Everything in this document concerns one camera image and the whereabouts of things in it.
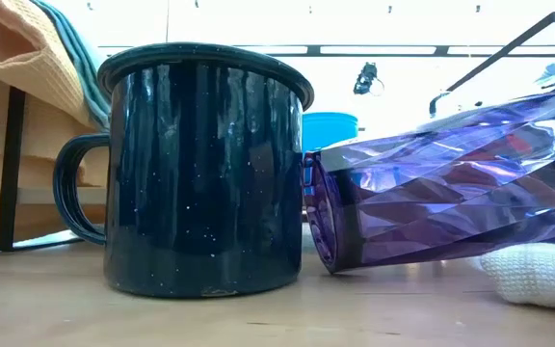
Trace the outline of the dark blue enamel mug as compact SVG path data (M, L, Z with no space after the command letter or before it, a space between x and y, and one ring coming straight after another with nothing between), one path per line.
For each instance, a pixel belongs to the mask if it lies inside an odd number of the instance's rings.
M162 298L258 293L302 266L309 81L271 56L198 42L106 59L110 129L69 140L60 215L101 245L115 289Z

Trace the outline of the yellow and blue rolled towels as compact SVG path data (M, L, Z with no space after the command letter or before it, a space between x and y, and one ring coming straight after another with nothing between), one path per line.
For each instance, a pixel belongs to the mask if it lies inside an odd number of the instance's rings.
M62 146L101 125L55 25L31 0L0 0L0 186L12 88L26 94L18 182L50 192Z

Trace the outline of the light blue towel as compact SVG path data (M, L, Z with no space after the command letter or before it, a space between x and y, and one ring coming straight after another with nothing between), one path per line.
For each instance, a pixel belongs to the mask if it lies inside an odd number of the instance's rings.
M43 0L30 1L40 8L54 25L79 78L91 120L101 131L109 130L111 101L110 97L100 90L97 80L97 70L102 60L61 11Z

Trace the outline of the white plaid dish towel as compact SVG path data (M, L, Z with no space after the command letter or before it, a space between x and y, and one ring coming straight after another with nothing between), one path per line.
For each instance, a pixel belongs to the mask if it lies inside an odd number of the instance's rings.
M555 308L555 244L515 245L468 261L491 279L503 300Z

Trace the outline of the black background device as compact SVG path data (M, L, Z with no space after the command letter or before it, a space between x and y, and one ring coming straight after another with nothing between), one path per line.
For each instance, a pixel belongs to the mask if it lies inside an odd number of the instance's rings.
M385 91L384 82L378 77L378 68L375 63L366 62L357 76L353 87L356 95L380 96Z

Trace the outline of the blue plastic mug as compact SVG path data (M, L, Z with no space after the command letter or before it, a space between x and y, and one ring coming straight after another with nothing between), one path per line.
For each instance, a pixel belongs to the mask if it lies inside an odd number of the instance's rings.
M340 112L303 115L303 152L353 139L358 134L357 117Z

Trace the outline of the purple faceted tumbler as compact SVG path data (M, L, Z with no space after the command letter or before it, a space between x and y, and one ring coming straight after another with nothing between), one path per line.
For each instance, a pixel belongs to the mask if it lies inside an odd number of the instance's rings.
M555 91L312 151L304 201L332 273L555 244Z

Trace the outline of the black background beam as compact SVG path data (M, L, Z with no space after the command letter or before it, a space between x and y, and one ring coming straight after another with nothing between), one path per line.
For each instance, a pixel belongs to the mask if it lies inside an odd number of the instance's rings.
M111 56L133 46L100 45L98 50ZM504 47L497 45L238 45L249 51L275 57L455 57L488 58ZM521 45L511 49L507 57L555 57L555 45Z

